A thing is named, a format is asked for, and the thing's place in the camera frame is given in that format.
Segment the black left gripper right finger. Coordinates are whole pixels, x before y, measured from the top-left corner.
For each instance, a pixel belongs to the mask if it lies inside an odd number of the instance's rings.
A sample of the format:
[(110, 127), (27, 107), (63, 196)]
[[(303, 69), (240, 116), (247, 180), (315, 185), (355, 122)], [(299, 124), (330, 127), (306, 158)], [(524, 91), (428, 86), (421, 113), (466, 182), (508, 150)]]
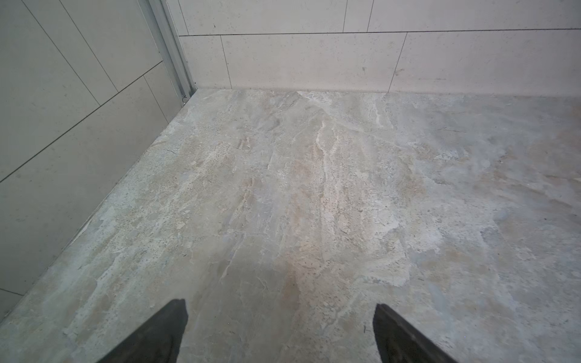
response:
[(387, 304), (376, 305), (372, 324), (383, 363), (457, 363)]

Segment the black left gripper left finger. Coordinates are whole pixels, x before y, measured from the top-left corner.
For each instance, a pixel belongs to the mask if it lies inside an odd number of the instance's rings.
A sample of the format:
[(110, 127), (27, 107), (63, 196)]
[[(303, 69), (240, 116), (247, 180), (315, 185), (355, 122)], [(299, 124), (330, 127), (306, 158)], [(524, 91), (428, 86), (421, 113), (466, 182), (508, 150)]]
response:
[(172, 299), (98, 362), (177, 362), (189, 320), (184, 299)]

